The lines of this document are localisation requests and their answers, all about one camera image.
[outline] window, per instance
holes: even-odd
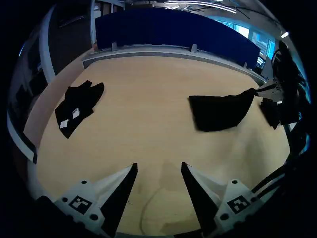
[[[269,49],[267,50],[267,56],[272,59],[275,49],[275,42],[270,40]]]
[[[252,42],[260,48],[260,54],[266,55],[267,44],[269,43],[269,39],[266,36],[253,32]]]
[[[239,25],[235,25],[235,31],[239,32],[241,35],[243,35],[244,37],[248,38],[249,37],[249,29],[239,26]]]
[[[256,46],[260,48],[260,54],[263,56],[268,56],[272,59],[275,48],[275,41],[272,41],[264,34],[259,34],[253,32],[252,40]]]
[[[226,25],[227,27],[230,27],[231,29],[233,29],[233,23],[226,22],[226,21],[221,21],[221,23]]]
[[[249,37],[249,29],[246,27],[242,27],[230,22],[226,22],[226,21],[221,21],[222,24],[226,25],[227,27],[230,27],[231,29],[234,29],[235,31],[239,32],[241,35],[243,35],[244,37],[248,38]]]

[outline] black fabric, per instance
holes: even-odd
[[[280,122],[280,114],[277,103],[270,99],[263,98],[260,109],[267,123],[269,123],[269,125],[275,130]]]
[[[250,88],[233,96],[189,96],[196,128],[199,131],[220,131],[236,127],[248,112],[256,90]]]
[[[103,83],[92,86],[86,81],[78,87],[68,87],[65,99],[55,109],[58,128],[66,138],[69,138],[83,119],[90,116],[93,107],[99,101],[105,89]],[[79,116],[73,119],[73,111],[79,109]],[[67,127],[60,128],[61,122],[69,119]]]

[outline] wall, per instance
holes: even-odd
[[[108,2],[111,3],[111,13],[113,13],[113,6],[117,5],[120,7],[123,7],[123,9],[126,9],[126,5],[124,3],[119,2],[118,0],[98,0],[99,2]],[[96,26],[95,26],[95,13],[94,13],[94,7],[95,7],[95,0],[92,0],[92,8],[91,8],[91,16],[90,16],[90,38],[92,42],[92,47],[94,43],[97,42],[96,37]]]

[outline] cable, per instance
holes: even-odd
[[[268,182],[272,181],[273,179],[277,178],[281,174],[285,172],[285,165],[282,165],[278,169],[276,169],[273,173],[269,174],[265,179],[258,183],[253,189],[252,192],[256,193],[260,188],[266,185]]]
[[[243,15],[245,15],[241,10],[239,10],[238,8],[236,8],[236,9],[237,9],[237,11],[239,11],[239,12],[241,12]]]

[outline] table surface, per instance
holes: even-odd
[[[86,80],[105,84],[102,98],[69,139],[52,113],[38,151],[37,176],[58,198],[78,181],[94,182],[138,163],[119,232],[166,235],[199,228],[181,162],[253,188],[289,154],[285,131],[268,125],[258,107],[261,98],[253,100],[237,127],[195,130],[188,96],[257,88],[245,74],[189,59],[144,56],[95,62],[72,86]]]

